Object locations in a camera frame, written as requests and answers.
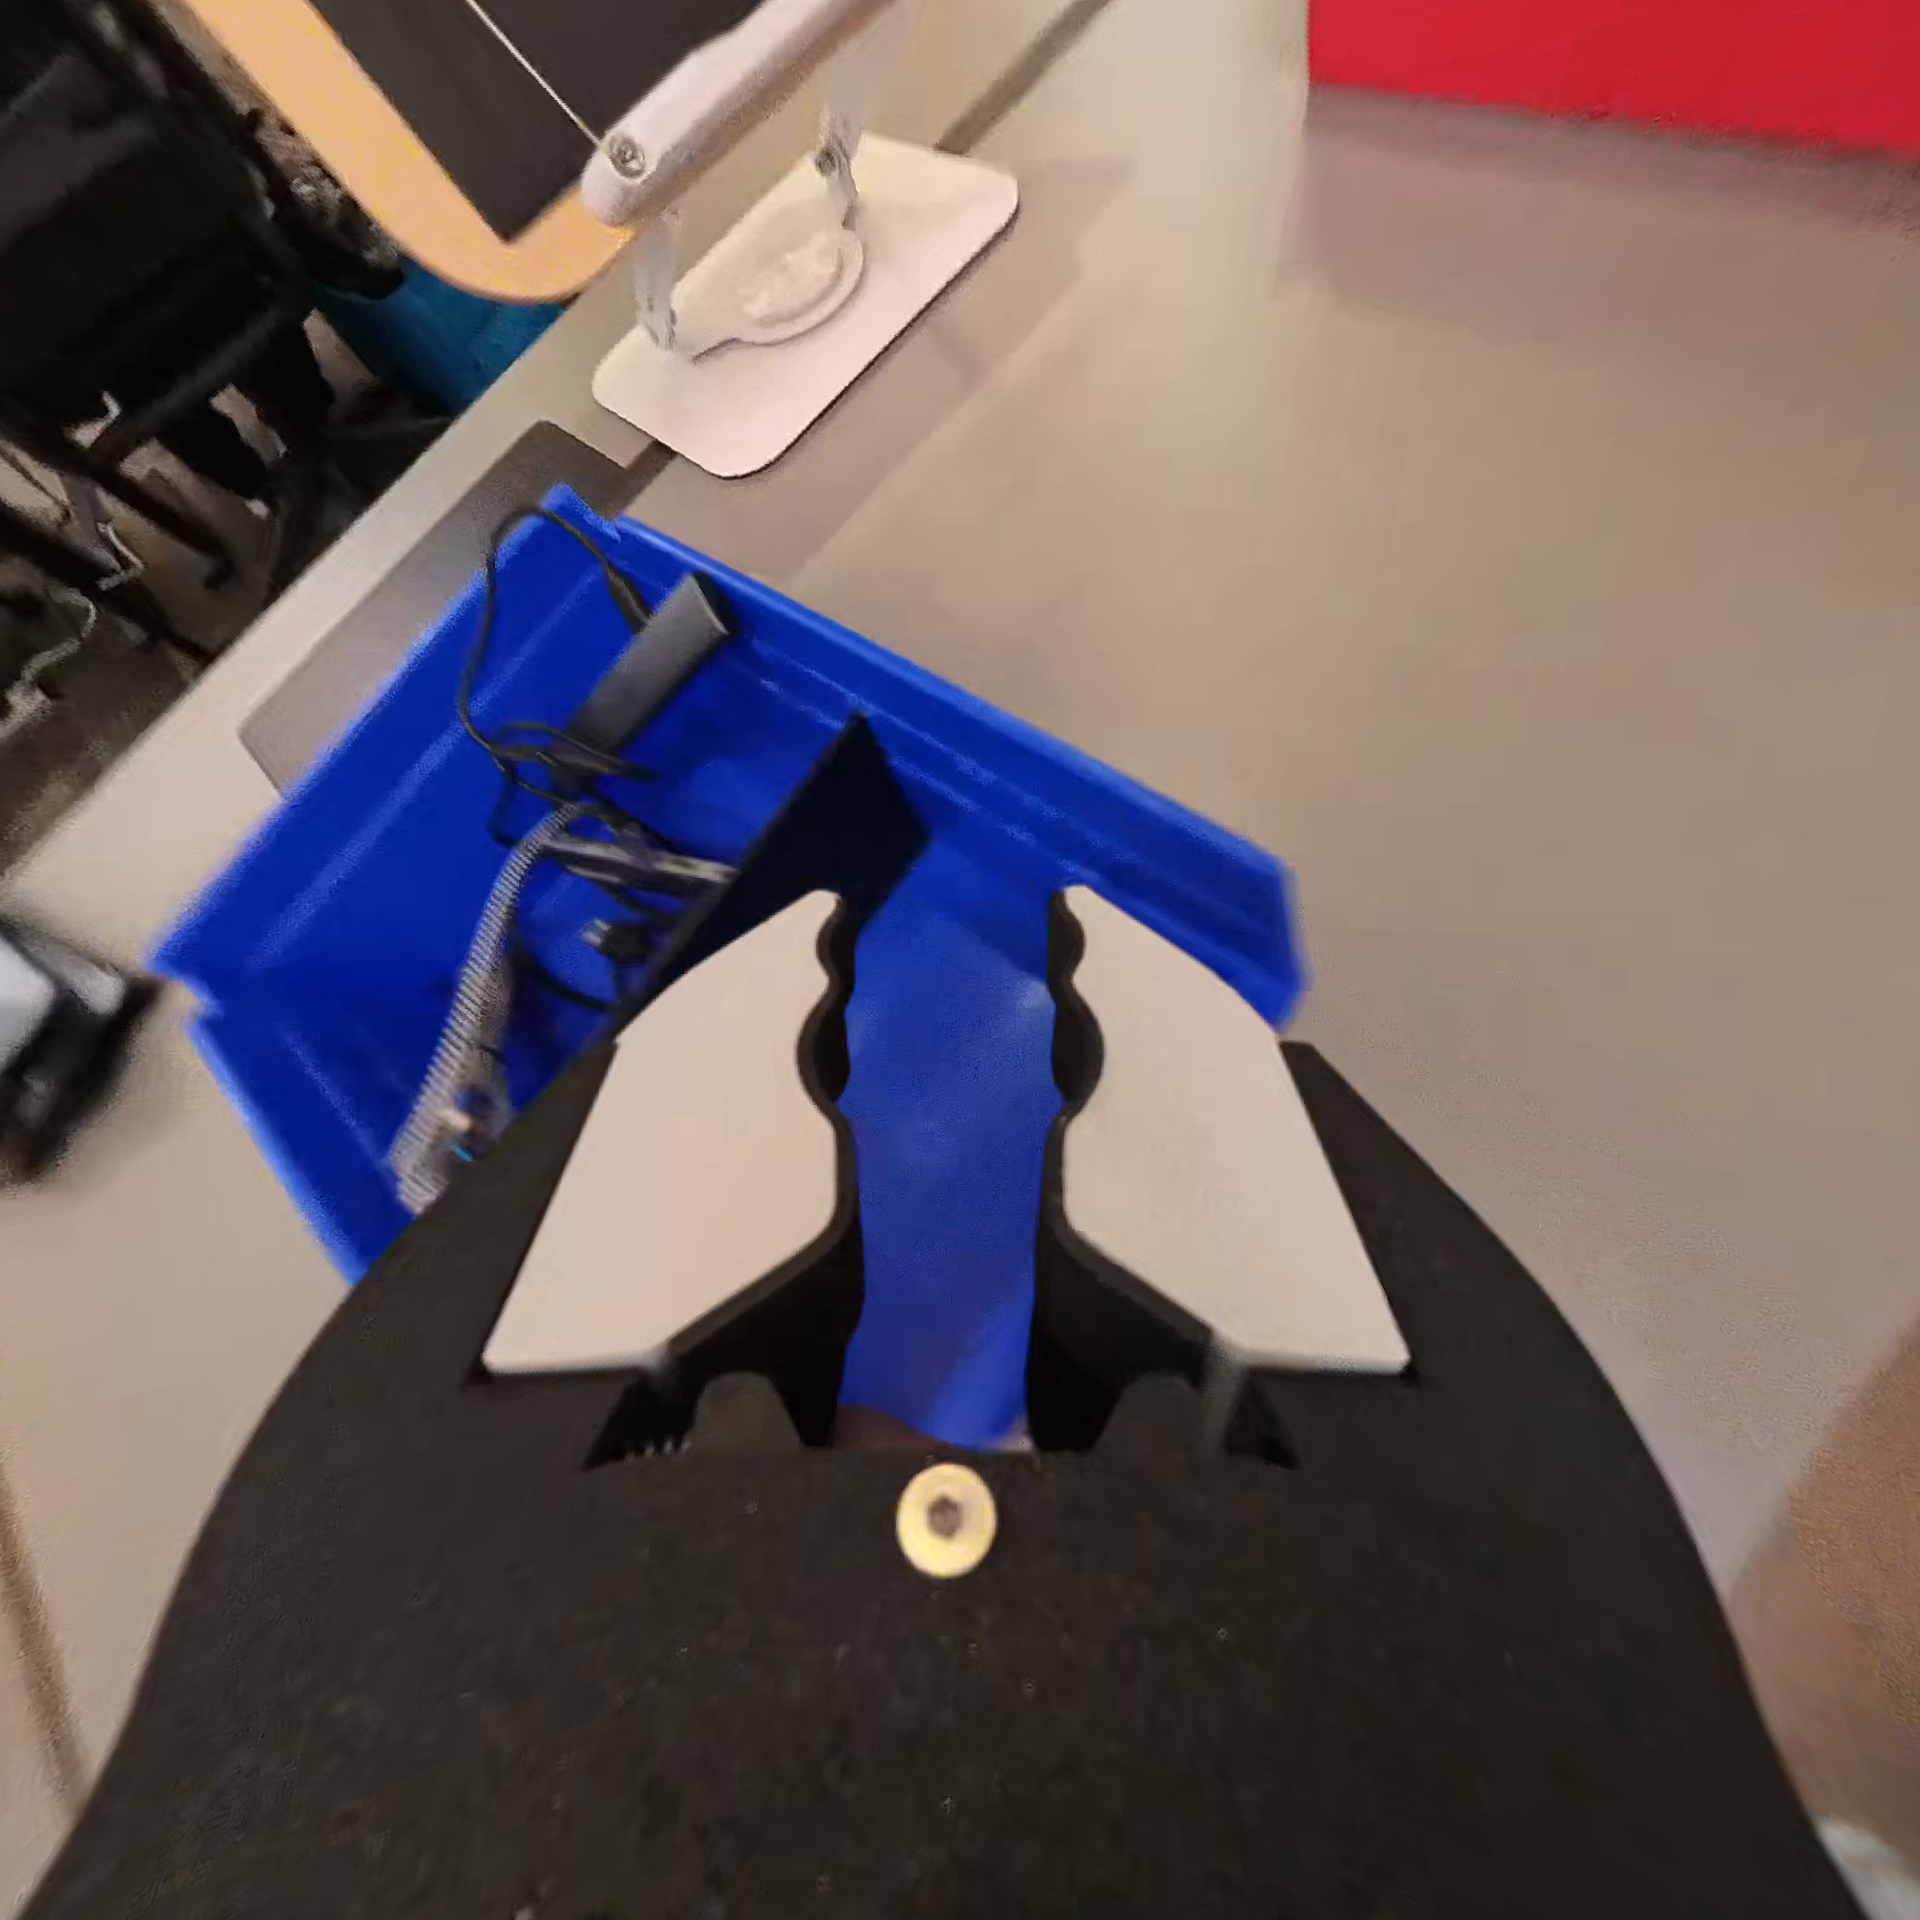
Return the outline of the red storage bin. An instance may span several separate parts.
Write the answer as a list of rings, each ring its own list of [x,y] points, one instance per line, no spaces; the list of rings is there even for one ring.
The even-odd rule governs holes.
[[[1918,155],[1915,2],[1310,2],[1319,87]]]

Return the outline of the white folding stand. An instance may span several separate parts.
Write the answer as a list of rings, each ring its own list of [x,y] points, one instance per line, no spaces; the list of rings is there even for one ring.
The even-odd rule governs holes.
[[[1016,175],[869,131],[906,38],[907,4],[753,4],[599,138],[582,197],[632,230],[637,308],[599,410],[710,475],[760,472],[1006,234]],[[808,157],[681,268],[690,188],[816,72]]]

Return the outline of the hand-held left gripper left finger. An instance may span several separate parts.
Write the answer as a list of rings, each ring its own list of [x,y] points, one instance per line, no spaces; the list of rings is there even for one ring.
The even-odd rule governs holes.
[[[680,1357],[854,1222],[855,938],[851,900],[806,893],[630,1022],[483,1348],[493,1375]]]

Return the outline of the grey USB hub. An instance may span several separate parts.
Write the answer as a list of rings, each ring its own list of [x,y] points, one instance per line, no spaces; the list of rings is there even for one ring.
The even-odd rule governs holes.
[[[562,726],[506,722],[489,734],[473,718],[473,698],[496,629],[501,560],[507,539],[535,520],[583,548],[630,642]],[[634,575],[577,523],[547,507],[510,510],[487,542],[483,608],[455,684],[455,712],[470,741],[504,776],[522,784],[542,776],[545,791],[559,799],[583,795],[599,780],[646,782],[655,775],[630,756],[632,743],[735,635],[728,599],[699,571],[685,575],[655,605]]]

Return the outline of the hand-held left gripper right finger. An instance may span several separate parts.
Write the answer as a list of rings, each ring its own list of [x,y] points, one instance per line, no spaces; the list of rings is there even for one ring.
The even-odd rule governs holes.
[[[1051,1070],[1031,1360],[1153,1373],[1403,1375],[1408,1338],[1275,1026],[1089,885],[1047,904]]]

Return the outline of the grey desk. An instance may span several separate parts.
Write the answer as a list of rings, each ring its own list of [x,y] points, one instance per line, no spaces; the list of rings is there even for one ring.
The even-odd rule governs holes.
[[[240,739],[538,419],[655,526],[1273,847],[1302,1029],[1547,1285],[1810,1804],[1915,1853],[1915,174],[1307,84],[1297,4],[928,4],[1016,227],[769,472],[618,261],[11,875],[139,957]]]

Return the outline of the blue storage bin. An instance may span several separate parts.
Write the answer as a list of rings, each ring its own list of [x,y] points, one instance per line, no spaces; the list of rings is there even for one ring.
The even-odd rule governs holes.
[[[693,854],[741,864],[863,718],[926,845],[855,946],[848,1118],[866,1299],[842,1400],[985,1446],[1025,1415],[1051,1079],[1049,899],[1083,883],[1210,965],[1272,1023],[1307,967],[1266,851],[743,571],[571,493],[496,562],[472,718],[560,726],[632,629],[599,558],[649,605],[702,573],[731,637],[632,749],[611,797]],[[298,780],[161,940],[195,1042],[349,1279],[407,1214],[390,1152],[458,972],[538,795],[458,711],[486,575]]]

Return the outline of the blue bag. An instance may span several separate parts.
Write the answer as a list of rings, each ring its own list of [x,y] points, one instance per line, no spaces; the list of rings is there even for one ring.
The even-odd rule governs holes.
[[[378,295],[325,278],[319,295],[327,325],[373,378],[443,416],[475,405],[569,311],[466,292],[407,255]]]

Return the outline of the black office chair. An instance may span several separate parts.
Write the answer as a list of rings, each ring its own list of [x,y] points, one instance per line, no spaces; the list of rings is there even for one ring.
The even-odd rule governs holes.
[[[158,446],[314,560],[334,406],[311,280],[249,166],[79,4],[2,4],[6,437],[131,500]]]

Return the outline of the black bin divider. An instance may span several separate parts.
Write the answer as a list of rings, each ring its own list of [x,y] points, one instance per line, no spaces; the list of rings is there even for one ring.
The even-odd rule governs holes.
[[[857,938],[926,845],[925,819],[874,720],[854,715],[751,844],[735,875],[681,918],[640,986],[625,991],[608,1034],[622,1034],[686,973],[816,891],[831,899],[829,979],[835,1003],[846,1006],[857,983]]]

